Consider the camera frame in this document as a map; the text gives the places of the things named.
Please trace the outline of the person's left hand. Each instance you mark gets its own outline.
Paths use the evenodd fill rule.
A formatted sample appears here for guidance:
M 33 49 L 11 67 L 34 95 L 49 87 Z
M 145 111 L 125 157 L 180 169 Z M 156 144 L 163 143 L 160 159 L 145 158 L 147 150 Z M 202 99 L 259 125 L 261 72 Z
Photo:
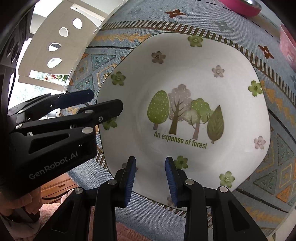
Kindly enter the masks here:
M 5 225 L 13 223 L 32 225 L 39 222 L 40 212 L 43 205 L 41 187 L 20 198 L 5 196 L 1 192 L 1 221 Z

